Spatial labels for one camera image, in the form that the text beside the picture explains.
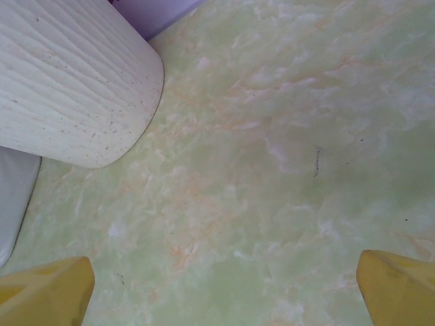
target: marble tile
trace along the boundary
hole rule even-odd
[[[157,36],[120,160],[43,160],[4,274],[71,255],[85,325],[370,325],[359,254],[435,261],[435,5],[210,0]]]

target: purple wall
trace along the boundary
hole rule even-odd
[[[205,0],[115,0],[114,7],[149,40]]]

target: textured white surface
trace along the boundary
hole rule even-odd
[[[142,135],[160,57],[106,0],[0,2],[0,145],[96,168]]]

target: scuff mark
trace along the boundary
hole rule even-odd
[[[120,278],[120,280],[121,280],[121,282],[122,282],[122,285],[125,285],[125,282],[124,282],[124,275],[122,275],[122,274],[120,274],[120,273],[116,273],[116,275]]]
[[[319,157],[320,157],[321,147],[317,147],[317,154],[315,157],[315,171],[314,171],[314,179],[319,175]]]

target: white wood-grain texture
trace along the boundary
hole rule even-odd
[[[107,0],[0,2],[0,145],[89,168],[143,134],[160,57]]]

